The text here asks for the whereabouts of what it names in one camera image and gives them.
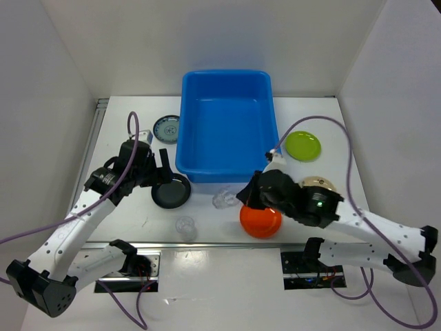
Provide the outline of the clear plastic cup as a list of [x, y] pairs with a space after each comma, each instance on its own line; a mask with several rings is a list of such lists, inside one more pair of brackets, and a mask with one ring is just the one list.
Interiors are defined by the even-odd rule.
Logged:
[[176, 221], [176, 231], [183, 241], [193, 241], [197, 237], [197, 229], [193, 218], [181, 217]]
[[231, 208], [238, 204], [236, 192], [229, 186], [221, 188], [212, 198], [212, 205], [218, 210]]

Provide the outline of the black round plate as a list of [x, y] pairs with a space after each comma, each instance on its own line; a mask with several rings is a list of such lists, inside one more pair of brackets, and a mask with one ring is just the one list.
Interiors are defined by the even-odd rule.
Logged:
[[158, 207], [171, 210], [184, 205], [191, 193], [192, 188], [188, 179], [175, 173], [170, 183], [153, 186], [151, 197]]

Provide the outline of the orange round plate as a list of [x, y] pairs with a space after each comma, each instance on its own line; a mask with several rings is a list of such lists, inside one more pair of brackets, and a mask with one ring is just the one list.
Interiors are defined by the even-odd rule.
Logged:
[[257, 239], [268, 239], [279, 231], [282, 225], [282, 214], [271, 208], [256, 210], [243, 205], [239, 220], [248, 235]]

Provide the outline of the blue patterned ceramic plate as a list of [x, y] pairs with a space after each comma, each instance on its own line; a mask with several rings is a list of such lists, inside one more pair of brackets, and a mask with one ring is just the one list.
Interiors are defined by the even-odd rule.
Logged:
[[164, 144], [176, 144], [179, 119], [178, 115], [167, 115], [158, 119], [153, 126], [154, 136]]

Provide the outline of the lime green plate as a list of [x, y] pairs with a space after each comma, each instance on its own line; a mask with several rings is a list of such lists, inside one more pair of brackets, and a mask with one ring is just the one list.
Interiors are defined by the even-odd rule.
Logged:
[[315, 135], [306, 131], [295, 131], [285, 139], [285, 149], [293, 159], [310, 162], [320, 156], [322, 147]]

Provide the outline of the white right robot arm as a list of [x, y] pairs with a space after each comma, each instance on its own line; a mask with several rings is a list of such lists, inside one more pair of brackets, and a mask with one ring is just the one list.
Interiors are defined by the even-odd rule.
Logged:
[[438, 230], [412, 228], [358, 208], [340, 194], [320, 186], [299, 185], [280, 170], [256, 171], [236, 195], [253, 210], [271, 208], [298, 223], [358, 239], [338, 243], [307, 240], [302, 254], [306, 269], [353, 265], [389, 272], [401, 283], [421, 287], [435, 275]]

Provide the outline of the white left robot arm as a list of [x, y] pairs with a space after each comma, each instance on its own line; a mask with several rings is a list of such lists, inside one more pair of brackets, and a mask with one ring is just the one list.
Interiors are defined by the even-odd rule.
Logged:
[[124, 276], [148, 275], [150, 261], [137, 249], [115, 239], [95, 257], [74, 259], [97, 226], [135, 187], [170, 183], [173, 177], [168, 153], [159, 151], [157, 166], [149, 143], [125, 141], [119, 155], [95, 170], [69, 213], [45, 243], [25, 261], [14, 260], [6, 270], [16, 294], [49, 317], [63, 314], [77, 292], [111, 272]]

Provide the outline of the blue plastic bin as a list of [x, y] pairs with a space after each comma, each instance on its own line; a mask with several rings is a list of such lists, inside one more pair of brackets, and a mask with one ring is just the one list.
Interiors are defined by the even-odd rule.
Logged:
[[175, 165], [192, 183], [247, 183], [278, 140], [266, 72], [184, 75]]

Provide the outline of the beige plate right side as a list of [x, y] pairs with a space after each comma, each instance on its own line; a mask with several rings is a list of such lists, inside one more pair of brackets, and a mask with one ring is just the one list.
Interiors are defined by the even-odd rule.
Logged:
[[328, 179], [320, 176], [305, 177], [300, 181], [300, 187], [318, 186], [332, 192], [337, 192], [335, 185]]

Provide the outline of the aluminium frame rail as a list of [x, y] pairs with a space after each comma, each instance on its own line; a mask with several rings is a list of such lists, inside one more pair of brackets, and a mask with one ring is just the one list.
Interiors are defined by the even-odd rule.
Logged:
[[[102, 166], [119, 152], [127, 139], [127, 116], [136, 112], [142, 130], [152, 128], [157, 119], [178, 114], [179, 97], [111, 97], [98, 111], [97, 120], [88, 144], [81, 173], [87, 179], [93, 170]], [[322, 145], [318, 160], [301, 163], [289, 159], [288, 172], [296, 181], [309, 176], [330, 180], [337, 191], [351, 191], [361, 208], [367, 207], [359, 172], [347, 169], [347, 140], [341, 130], [343, 117], [335, 98], [274, 99], [276, 123], [279, 133], [296, 124], [299, 130], [316, 135]], [[99, 249], [115, 239], [122, 239], [136, 246], [162, 248], [277, 248], [284, 245], [300, 245], [311, 237], [336, 242], [350, 242], [351, 237], [332, 230], [311, 228], [292, 219], [283, 219], [280, 230], [268, 239], [249, 236], [239, 222], [238, 206], [218, 210], [212, 205], [213, 196], [223, 186], [219, 183], [195, 183], [189, 201], [175, 210], [158, 207], [150, 190], [137, 188], [122, 200], [113, 213], [100, 223], [86, 243], [88, 249]], [[176, 231], [176, 221], [181, 217], [194, 220], [197, 237], [183, 241]]]

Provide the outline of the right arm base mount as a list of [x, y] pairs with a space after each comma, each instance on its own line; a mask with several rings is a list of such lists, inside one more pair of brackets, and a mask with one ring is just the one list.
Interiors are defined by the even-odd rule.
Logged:
[[280, 260], [283, 271], [285, 290], [310, 290], [346, 288], [347, 284], [341, 265], [327, 267], [308, 266], [302, 258], [302, 252], [281, 251]]

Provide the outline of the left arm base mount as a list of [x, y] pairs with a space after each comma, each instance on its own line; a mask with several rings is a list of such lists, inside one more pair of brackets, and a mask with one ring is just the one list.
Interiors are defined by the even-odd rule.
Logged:
[[161, 252], [159, 250], [139, 250], [141, 262], [127, 273], [111, 272], [99, 281], [113, 293], [136, 293], [145, 285], [145, 292], [158, 292]]

